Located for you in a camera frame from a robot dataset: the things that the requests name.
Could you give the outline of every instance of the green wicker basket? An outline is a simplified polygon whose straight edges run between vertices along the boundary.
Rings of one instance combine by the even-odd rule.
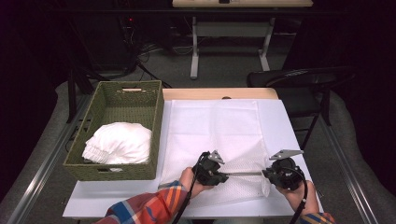
[[[156,177],[163,121],[161,81],[100,82],[64,161],[64,167],[77,180],[148,180]],[[105,124],[141,123],[151,130],[148,161],[136,164],[84,163],[85,142]]]

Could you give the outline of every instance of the striped shirt sleeve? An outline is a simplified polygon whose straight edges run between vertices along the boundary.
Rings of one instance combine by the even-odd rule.
[[[177,213],[186,195],[184,187],[175,181],[156,193],[136,195],[112,205],[97,224],[165,223]]]
[[[300,216],[301,224],[335,224],[335,220],[329,213],[313,213]]]

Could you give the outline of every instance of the white desk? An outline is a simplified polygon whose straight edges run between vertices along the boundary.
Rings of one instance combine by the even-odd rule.
[[[230,0],[220,4],[219,0],[173,0],[173,7],[312,7],[311,0]],[[275,19],[268,21],[198,21],[192,18],[192,61],[191,79],[198,78],[198,36],[249,36],[264,37],[262,49],[259,49],[263,71],[269,71],[266,55],[274,30]]]
[[[90,218],[103,217],[109,206],[143,192],[157,190],[162,173],[163,158],[166,146],[167,128],[170,116],[170,99],[221,99],[223,96],[232,98],[263,98],[259,102],[262,113],[262,134],[270,155],[280,149],[299,149],[299,145],[291,128],[286,110],[277,100],[272,89],[170,89],[163,90],[165,106],[163,126],[160,140],[160,153],[157,177],[144,181],[78,181],[64,210],[64,217]],[[301,167],[305,177],[311,179],[302,155],[293,157]],[[242,203],[232,203],[190,209],[187,207],[183,217],[217,218],[217,217],[279,217],[292,216],[286,199],[272,186],[268,198],[260,198]]]

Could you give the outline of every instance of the white cloth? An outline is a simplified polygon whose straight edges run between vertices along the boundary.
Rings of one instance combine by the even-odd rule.
[[[142,163],[149,159],[151,130],[139,123],[100,127],[86,142],[82,157],[103,164]]]
[[[179,179],[204,151],[219,152],[223,173],[265,169],[269,161],[258,111],[254,100],[173,101],[161,184]],[[263,175],[230,176],[194,198],[189,207],[268,196],[270,186]]]

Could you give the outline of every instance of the chair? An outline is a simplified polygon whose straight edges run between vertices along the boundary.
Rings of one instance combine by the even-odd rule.
[[[291,119],[313,117],[308,128],[294,130],[307,132],[301,144],[301,150],[304,150],[320,114],[327,125],[331,125],[331,88],[349,81],[354,76],[355,69],[351,66],[260,71],[247,75],[247,86],[274,88]]]

